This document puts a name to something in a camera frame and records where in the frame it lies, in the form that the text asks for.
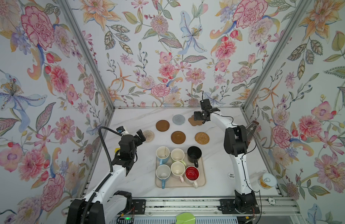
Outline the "multicolour stitched round coaster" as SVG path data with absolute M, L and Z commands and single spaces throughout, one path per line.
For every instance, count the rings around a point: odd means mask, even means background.
M 152 142 L 152 141 L 154 140 L 154 138 L 155 138 L 154 132 L 153 132 L 153 131 L 150 131 L 150 130 L 144 131 L 144 132 L 143 132 L 143 135 L 144 135 L 144 137 L 145 137 L 147 143 L 148 143 L 148 142 Z

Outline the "flower-shaped cork coaster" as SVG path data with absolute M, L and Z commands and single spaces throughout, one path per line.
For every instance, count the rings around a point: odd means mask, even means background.
M 189 119 L 188 122 L 193 126 L 201 126 L 204 124 L 203 120 L 194 120 L 194 116 L 192 115 Z

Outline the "round woven rattan coaster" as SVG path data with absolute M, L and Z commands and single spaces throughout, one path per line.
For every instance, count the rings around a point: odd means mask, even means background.
M 195 135 L 195 141 L 198 143 L 198 144 L 201 144 L 201 145 L 206 145 L 209 143 L 210 141 L 210 137 L 208 134 L 204 133 L 204 132 L 199 132 Z

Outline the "round wooden coaster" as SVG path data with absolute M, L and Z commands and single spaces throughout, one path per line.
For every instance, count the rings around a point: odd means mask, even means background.
M 170 128 L 170 123 L 167 120 L 159 120 L 156 123 L 156 129 L 160 132 L 165 132 Z

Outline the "grey-blue woven round coaster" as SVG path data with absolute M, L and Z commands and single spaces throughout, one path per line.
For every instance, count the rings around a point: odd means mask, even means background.
M 175 125 L 183 125 L 185 122 L 186 122 L 186 119 L 183 115 L 181 114 L 177 114 L 177 115 L 174 115 L 173 118 L 172 118 L 172 122 L 175 124 Z

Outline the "ridged brown wooden coaster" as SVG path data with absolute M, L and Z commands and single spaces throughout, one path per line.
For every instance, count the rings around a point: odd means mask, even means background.
M 175 131 L 171 134 L 171 141 L 174 144 L 183 144 L 186 140 L 186 135 L 182 131 Z

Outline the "red and white mug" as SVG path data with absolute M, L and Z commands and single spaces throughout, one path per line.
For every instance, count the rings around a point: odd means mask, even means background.
M 197 189 L 199 187 L 197 181 L 200 177 L 200 172 L 195 166 L 189 166 L 185 170 L 185 179 Z

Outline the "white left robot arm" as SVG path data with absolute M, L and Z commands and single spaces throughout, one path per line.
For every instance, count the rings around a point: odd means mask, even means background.
M 107 130 L 121 137 L 120 149 L 112 159 L 107 149 L 102 130 Z M 138 160 L 137 147 L 146 141 L 142 130 L 136 135 L 129 134 L 123 126 L 116 131 L 100 127 L 99 137 L 109 162 L 109 172 L 97 187 L 82 199 L 75 199 L 69 206 L 67 224 L 109 224 L 118 216 L 133 211 L 130 192 L 118 190 L 121 182 Z

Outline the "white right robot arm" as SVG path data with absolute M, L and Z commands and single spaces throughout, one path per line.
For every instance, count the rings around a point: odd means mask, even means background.
M 194 120 L 212 121 L 224 131 L 223 146 L 231 158 L 236 181 L 233 208 L 240 214 L 247 213 L 249 209 L 258 208 L 256 191 L 251 187 L 247 171 L 247 129 L 243 125 L 234 124 L 227 116 L 219 114 L 219 111 L 218 108 L 202 105 L 200 112 L 194 112 Z

